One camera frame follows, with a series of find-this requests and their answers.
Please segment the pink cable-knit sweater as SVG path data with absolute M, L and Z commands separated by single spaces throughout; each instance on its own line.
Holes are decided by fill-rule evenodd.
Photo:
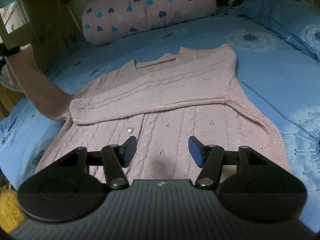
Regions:
M 64 121 L 38 171 L 79 146 L 97 151 L 130 136 L 138 144 L 126 171 L 129 180 L 195 180 L 199 169 L 188 152 L 190 136 L 231 151 L 248 145 L 290 168 L 278 129 L 242 90 L 236 54 L 228 44 L 212 50 L 181 48 L 150 62 L 132 60 L 75 94 L 36 69 L 31 45 L 8 63 L 35 108 L 50 120 Z

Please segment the pink heart-print rolled quilt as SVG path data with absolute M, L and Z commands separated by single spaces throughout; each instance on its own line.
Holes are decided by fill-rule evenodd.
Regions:
M 99 46 L 206 17 L 216 10 L 216 0 L 92 0 L 81 20 L 86 41 Z

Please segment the wooden drawer cabinet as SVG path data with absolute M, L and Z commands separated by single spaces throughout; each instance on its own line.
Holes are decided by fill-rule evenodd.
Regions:
M 29 19 L 22 1 L 1 8 L 1 42 L 23 45 L 30 39 Z

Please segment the blue dandelion pillow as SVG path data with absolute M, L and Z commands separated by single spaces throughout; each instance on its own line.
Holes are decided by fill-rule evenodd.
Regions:
M 319 8 L 303 0 L 246 0 L 229 11 L 276 33 L 319 62 Z

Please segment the blue dandelion bed sheet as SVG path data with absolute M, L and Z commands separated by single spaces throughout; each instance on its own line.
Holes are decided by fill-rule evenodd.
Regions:
M 218 15 L 122 38 L 105 46 L 80 39 L 48 77 L 68 93 L 135 59 L 151 61 L 181 47 L 231 45 L 236 76 L 251 100 L 279 129 L 292 172 L 308 190 L 301 220 L 319 230 L 319 64 L 246 18 Z

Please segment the yellow fuzzy mat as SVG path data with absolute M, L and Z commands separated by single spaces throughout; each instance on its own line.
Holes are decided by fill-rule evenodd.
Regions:
M 1 228 L 10 233 L 25 221 L 24 215 L 17 201 L 15 190 L 1 188 L 0 194 L 0 222 Z

